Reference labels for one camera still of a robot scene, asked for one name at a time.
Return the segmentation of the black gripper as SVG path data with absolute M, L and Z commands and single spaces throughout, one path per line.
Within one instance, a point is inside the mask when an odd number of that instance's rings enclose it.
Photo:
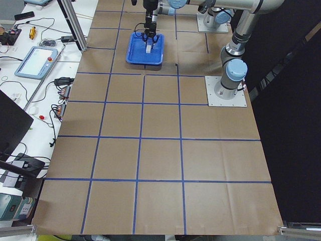
M 143 7 L 146 10 L 156 10 L 158 8 L 158 0 L 143 0 Z
M 157 43 L 159 35 L 156 34 L 158 10 L 146 11 L 145 23 L 143 24 L 145 31 L 141 34 L 142 40 L 147 44 L 148 40 L 152 41 L 152 45 Z

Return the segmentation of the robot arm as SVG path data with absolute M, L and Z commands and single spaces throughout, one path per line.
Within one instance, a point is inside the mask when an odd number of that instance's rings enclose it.
M 231 41 L 221 51 L 223 76 L 214 88 L 214 92 L 219 98 L 233 99 L 239 91 L 240 82 L 247 74 L 247 65 L 241 60 L 241 57 L 259 16 L 278 9 L 283 1 L 167 1 L 167 3 L 173 9 L 180 9 L 185 5 L 197 5 L 198 11 L 202 14 L 210 8 L 243 11 Z
M 215 7 L 215 1 L 201 1 L 196 3 L 198 13 L 196 14 L 198 31 L 200 33 L 227 33 L 227 23 L 233 18 L 233 11 L 223 7 Z M 176 10 L 190 1 L 151 1 L 144 0 L 143 7 L 145 12 L 144 31 L 139 37 L 147 43 L 151 40 L 152 44 L 157 43 L 159 35 L 156 33 L 156 22 L 158 15 L 174 15 Z

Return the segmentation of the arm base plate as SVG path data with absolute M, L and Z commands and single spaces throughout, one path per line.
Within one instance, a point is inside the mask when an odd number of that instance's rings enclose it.
M 228 90 L 221 84 L 221 76 L 205 76 L 208 106 L 211 107 L 247 107 L 242 84 L 234 90 Z
M 225 12 L 214 13 L 210 15 L 197 14 L 198 32 L 200 33 L 218 33 L 227 34 L 229 32 L 227 22 L 230 16 Z

